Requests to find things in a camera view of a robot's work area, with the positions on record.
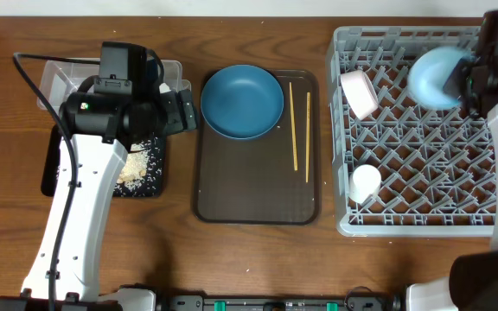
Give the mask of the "white bowl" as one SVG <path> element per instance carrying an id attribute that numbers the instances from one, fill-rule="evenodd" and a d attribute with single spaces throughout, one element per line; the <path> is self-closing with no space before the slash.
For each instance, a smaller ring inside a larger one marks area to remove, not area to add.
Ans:
<path id="1" fill-rule="evenodd" d="M 348 105 L 358 119 L 362 120 L 378 109 L 378 97 L 363 71 L 343 73 L 340 82 Z"/>

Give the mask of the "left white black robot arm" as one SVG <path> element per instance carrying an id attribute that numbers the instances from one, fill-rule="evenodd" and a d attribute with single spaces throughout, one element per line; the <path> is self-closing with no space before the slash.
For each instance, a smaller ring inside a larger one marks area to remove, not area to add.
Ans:
<path id="1" fill-rule="evenodd" d="M 60 106 L 59 120 L 69 132 L 61 139 L 59 178 L 41 246 L 20 295 L 0 297 L 0 310 L 156 310 L 157 293 L 147 287 L 100 294 L 101 245 L 131 145 L 193 130 L 196 117 L 189 89 L 71 93 Z"/>

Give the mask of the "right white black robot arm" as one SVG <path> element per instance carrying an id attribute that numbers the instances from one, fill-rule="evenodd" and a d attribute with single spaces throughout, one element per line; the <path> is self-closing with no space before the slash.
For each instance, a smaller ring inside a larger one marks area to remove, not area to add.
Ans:
<path id="1" fill-rule="evenodd" d="M 428 53 L 412 66 L 408 86 L 424 108 L 463 105 L 486 119 L 495 151 L 496 215 L 489 252 L 459 257 L 449 276 L 409 286 L 402 306 L 406 310 L 498 310 L 498 56 Z"/>

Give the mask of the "light blue bowl with food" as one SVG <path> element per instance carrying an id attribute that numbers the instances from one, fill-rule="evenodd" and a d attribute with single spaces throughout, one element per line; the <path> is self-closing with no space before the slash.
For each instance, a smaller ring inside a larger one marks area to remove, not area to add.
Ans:
<path id="1" fill-rule="evenodd" d="M 450 95 L 444 86 L 462 60 L 474 59 L 465 49 L 433 48 L 412 65 L 407 77 L 409 94 L 417 104 L 429 110 L 449 110 L 461 105 L 458 92 Z"/>

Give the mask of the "wooden chopstick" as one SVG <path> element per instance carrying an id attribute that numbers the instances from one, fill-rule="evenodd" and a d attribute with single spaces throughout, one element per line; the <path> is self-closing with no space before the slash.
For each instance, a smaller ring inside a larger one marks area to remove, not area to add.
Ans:
<path id="1" fill-rule="evenodd" d="M 311 93 L 306 93 L 306 123 L 305 123 L 305 182 L 310 181 L 310 108 Z"/>
<path id="2" fill-rule="evenodd" d="M 293 168 L 294 171 L 298 171 L 297 134 L 296 134 L 296 124 L 295 124 L 295 109 L 294 109 L 292 82 L 289 82 L 289 99 L 290 99 L 290 127 L 291 127 L 291 141 L 292 141 L 292 153 L 293 153 Z"/>

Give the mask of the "blue plate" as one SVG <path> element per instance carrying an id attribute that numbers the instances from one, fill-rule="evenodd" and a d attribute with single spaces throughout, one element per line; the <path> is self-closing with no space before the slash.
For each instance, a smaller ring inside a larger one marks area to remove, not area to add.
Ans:
<path id="1" fill-rule="evenodd" d="M 214 73 L 201 92 L 201 113 L 222 136 L 251 140 L 270 131 L 284 112 L 284 93 L 272 73 L 233 65 Z"/>

